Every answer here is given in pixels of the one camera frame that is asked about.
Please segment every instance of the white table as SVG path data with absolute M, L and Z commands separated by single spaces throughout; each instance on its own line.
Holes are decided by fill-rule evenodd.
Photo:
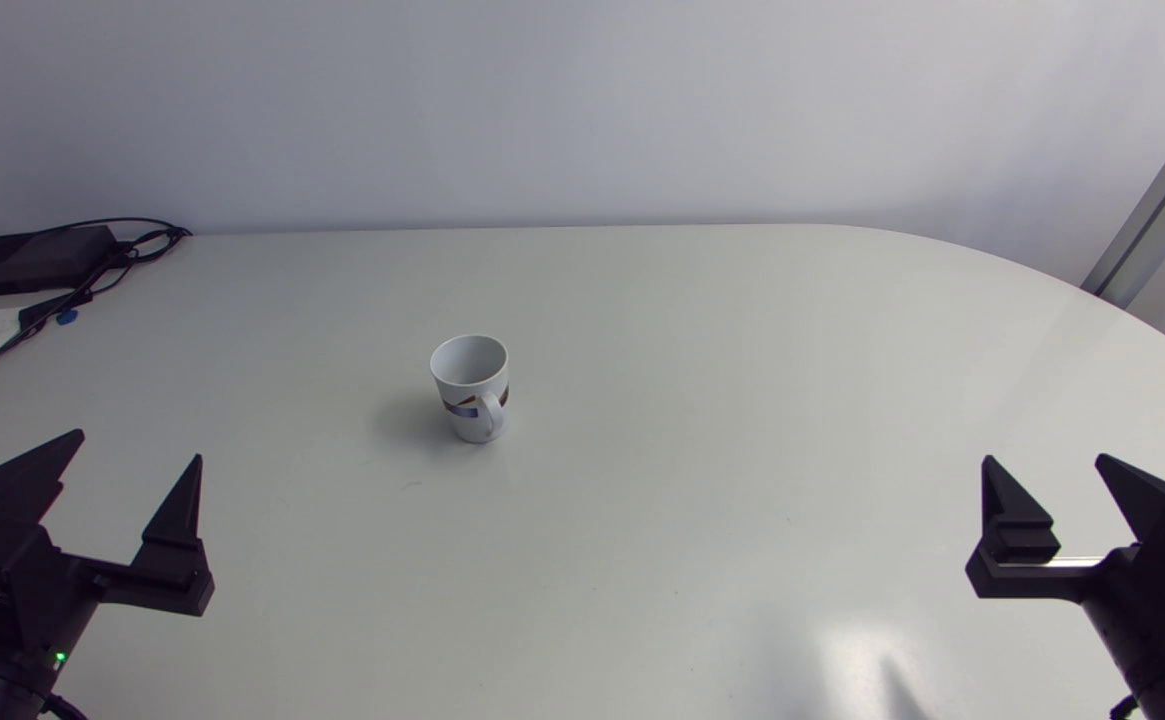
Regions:
M 510 348 L 509 432 L 428 354 Z M 44 524 L 127 562 L 195 452 L 206 616 L 103 606 L 94 720 L 1102 717 L 1075 606 L 979 601 L 979 463 L 1062 552 L 1165 478 L 1165 340 L 1069 285 L 882 231 L 197 237 L 0 361 L 0 461 L 84 428 Z

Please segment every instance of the mug handle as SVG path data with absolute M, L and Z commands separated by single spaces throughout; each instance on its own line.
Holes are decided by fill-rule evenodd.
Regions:
M 476 409 L 485 418 L 489 418 L 489 437 L 497 435 L 501 425 L 506 422 L 506 410 L 497 401 L 497 396 L 490 391 L 482 391 L 476 396 Z

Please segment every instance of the black power adapter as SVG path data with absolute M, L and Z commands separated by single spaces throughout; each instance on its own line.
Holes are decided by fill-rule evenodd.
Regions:
M 80 287 L 119 250 L 106 225 L 0 235 L 0 295 Z

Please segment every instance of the white wall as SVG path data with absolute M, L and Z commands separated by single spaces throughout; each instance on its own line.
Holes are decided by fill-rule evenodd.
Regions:
M 1165 0 L 0 0 L 0 232 L 820 220 L 1079 282 L 1164 158 Z

